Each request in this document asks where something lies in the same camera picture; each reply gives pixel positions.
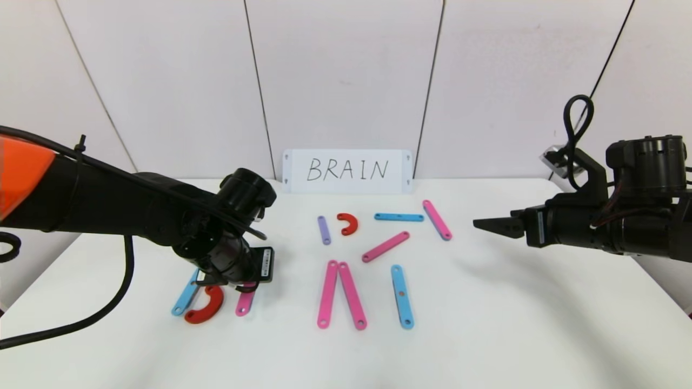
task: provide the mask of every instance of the white table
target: white table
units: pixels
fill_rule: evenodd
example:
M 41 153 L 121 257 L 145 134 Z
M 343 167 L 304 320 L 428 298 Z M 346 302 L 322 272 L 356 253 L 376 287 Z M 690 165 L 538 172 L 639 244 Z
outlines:
M 190 180 L 215 191 L 218 180 Z M 255 227 L 277 252 L 274 281 L 245 317 L 237 292 L 212 320 L 170 314 L 192 265 L 136 239 L 132 286 L 111 314 L 60 338 L 0 351 L 2 388 L 690 388 L 692 321 L 629 257 L 529 248 L 471 220 L 538 205 L 540 179 L 417 181 L 410 196 L 279 194 Z M 454 234 L 429 221 L 430 199 Z M 359 218 L 343 237 L 339 212 Z M 333 243 L 322 245 L 316 218 Z M 369 264 L 361 255 L 402 230 L 411 238 Z M 338 284 L 331 326 L 316 317 L 329 259 L 349 262 L 368 327 L 357 331 Z M 415 328 L 401 328 L 390 267 L 403 266 Z M 1 319 L 2 336 L 72 323 L 122 280 L 122 237 L 82 235 Z M 206 304 L 198 293 L 195 307 Z

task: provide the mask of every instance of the red arc piece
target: red arc piece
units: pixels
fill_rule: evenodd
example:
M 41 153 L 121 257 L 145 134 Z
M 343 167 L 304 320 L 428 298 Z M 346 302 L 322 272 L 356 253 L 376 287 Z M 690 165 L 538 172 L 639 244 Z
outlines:
M 358 219 L 356 219 L 356 217 L 351 215 L 350 213 L 340 213 L 336 215 L 336 218 L 339 220 L 345 220 L 349 222 L 348 227 L 344 227 L 341 229 L 341 235 L 351 235 L 352 233 L 355 233 L 358 229 Z
M 189 324 L 204 323 L 211 319 L 221 309 L 224 303 L 224 291 L 216 285 L 204 288 L 204 291 L 211 298 L 206 307 L 198 310 L 191 310 L 185 314 L 185 321 Z

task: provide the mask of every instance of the pink plastic strip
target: pink plastic strip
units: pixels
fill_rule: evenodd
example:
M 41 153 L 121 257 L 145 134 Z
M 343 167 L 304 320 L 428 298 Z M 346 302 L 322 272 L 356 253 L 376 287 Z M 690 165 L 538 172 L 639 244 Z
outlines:
M 437 210 L 433 206 L 433 203 L 430 202 L 430 200 L 423 200 L 423 209 L 426 210 L 426 213 L 428 213 L 428 217 L 430 218 L 430 221 L 433 222 L 432 224 L 433 226 L 435 226 L 435 229 L 437 229 L 439 236 L 443 240 L 452 239 L 452 232 L 449 231 L 449 228 L 447 228 L 447 225 L 439 216 L 439 213 L 437 213 Z
M 325 276 L 325 286 L 322 289 L 322 301 L 320 301 L 320 312 L 317 314 L 317 326 L 327 328 L 331 321 L 331 304 L 334 302 L 334 289 L 336 289 L 336 272 L 339 263 L 329 261 L 327 263 L 327 275 Z
M 363 262 L 368 263 L 372 261 L 373 259 L 379 257 L 380 255 L 386 253 L 387 251 L 391 250 L 394 248 L 397 244 L 402 243 L 403 241 L 407 240 L 409 237 L 408 231 L 403 231 L 402 233 L 396 234 L 394 237 L 389 239 L 388 241 L 382 243 L 381 245 L 373 248 L 372 250 L 368 251 L 367 253 L 363 254 Z
M 361 299 L 358 298 L 356 285 L 353 283 L 353 277 L 351 277 L 351 271 L 346 262 L 339 263 L 339 275 L 341 276 L 341 284 L 344 286 L 344 293 L 346 293 L 348 307 L 351 309 L 353 324 L 356 325 L 356 329 L 358 330 L 365 329 L 367 327 L 367 320 L 365 319 Z
M 246 282 L 243 284 L 244 287 L 254 287 L 254 282 Z M 241 293 L 238 299 L 238 305 L 235 307 L 235 314 L 237 316 L 245 316 L 250 312 L 250 308 L 253 306 L 253 298 L 255 297 L 255 292 L 251 293 Z

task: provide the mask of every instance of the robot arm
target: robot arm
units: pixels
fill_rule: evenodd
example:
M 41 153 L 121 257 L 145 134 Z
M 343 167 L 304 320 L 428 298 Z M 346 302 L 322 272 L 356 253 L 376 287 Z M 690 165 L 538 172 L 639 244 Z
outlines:
M 681 136 L 613 143 L 605 152 L 614 171 L 608 198 L 605 169 L 576 149 L 574 161 L 588 181 L 575 193 L 557 194 L 510 217 L 476 219 L 473 225 L 512 238 L 526 235 L 532 247 L 567 244 L 692 262 L 692 191 L 686 189 L 685 159 Z
M 273 250 L 251 248 L 243 238 L 248 232 L 266 239 L 250 227 L 276 199 L 274 189 L 262 177 L 238 169 L 213 194 L 159 174 L 130 174 L 85 156 L 83 151 L 83 136 L 71 150 L 0 126 L 0 226 L 124 235 L 127 266 L 123 287 L 109 306 L 91 318 L 3 339 L 0 349 L 76 331 L 110 312 L 131 279 L 133 235 L 171 246 L 206 274 L 201 284 L 231 283 L 239 285 L 240 292 L 250 292 L 260 282 L 271 281 Z M 19 238 L 0 233 L 0 242 L 12 247 L 0 255 L 0 262 L 18 256 Z M 245 282 L 255 286 L 240 286 Z

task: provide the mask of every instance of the white sign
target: white sign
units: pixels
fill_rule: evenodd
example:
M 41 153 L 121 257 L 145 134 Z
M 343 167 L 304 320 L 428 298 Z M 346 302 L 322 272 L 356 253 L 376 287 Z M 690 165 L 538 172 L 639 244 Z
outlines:
M 408 150 L 286 150 L 284 192 L 411 193 L 413 158 Z

